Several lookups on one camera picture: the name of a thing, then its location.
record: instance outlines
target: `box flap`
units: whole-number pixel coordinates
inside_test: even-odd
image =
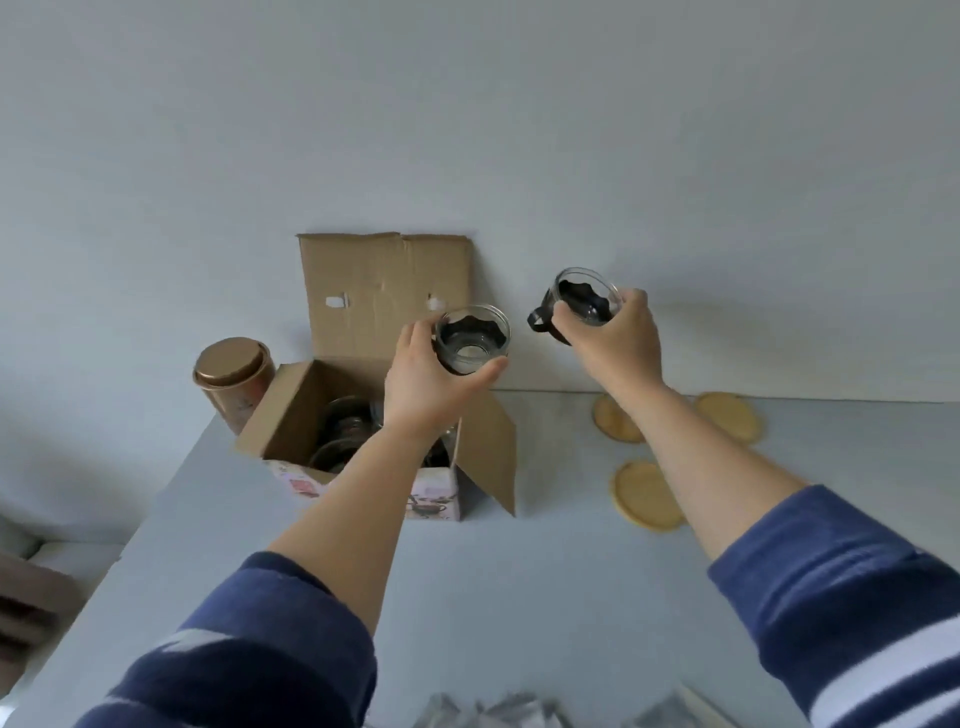
[[[298,238],[317,358],[392,359],[404,324],[469,303],[469,238],[398,232]]]
[[[516,427],[492,392],[481,392],[460,421],[453,461],[511,516],[516,515]]]
[[[236,449],[253,457],[264,456],[312,364],[312,361],[301,361],[277,368],[267,393],[237,436]]]

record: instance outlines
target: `wooden coaster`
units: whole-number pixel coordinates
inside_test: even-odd
[[[657,463],[624,463],[613,476],[610,494],[621,516],[651,531],[672,531],[685,521]]]
[[[607,437],[621,443],[645,443],[647,440],[630,416],[620,409],[613,397],[600,395],[593,403],[593,423]]]
[[[763,435],[763,423],[754,409],[729,392],[706,392],[698,397],[696,410],[744,445],[757,442]]]

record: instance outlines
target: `hand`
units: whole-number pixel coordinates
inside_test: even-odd
[[[660,335],[647,294],[632,290],[623,298],[623,307],[601,327],[580,321],[566,302],[553,306],[553,325],[577,352],[587,374],[615,398],[631,384],[663,385]]]
[[[431,342],[438,318],[403,327],[384,395],[384,426],[421,437],[428,447],[460,419],[473,396],[507,368],[507,357],[500,356],[470,375],[448,372]]]

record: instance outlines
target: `striped sleeve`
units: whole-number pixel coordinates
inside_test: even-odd
[[[310,573],[264,551],[134,662],[77,725],[354,728],[375,684],[363,623]]]
[[[823,486],[710,567],[814,728],[960,725],[960,575]]]

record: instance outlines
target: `person's left hand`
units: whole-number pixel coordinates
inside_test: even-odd
[[[448,372],[431,342],[438,318],[403,327],[384,395],[384,426],[429,443],[456,423],[473,396],[490,387],[507,368],[507,357],[500,356],[470,375]]]

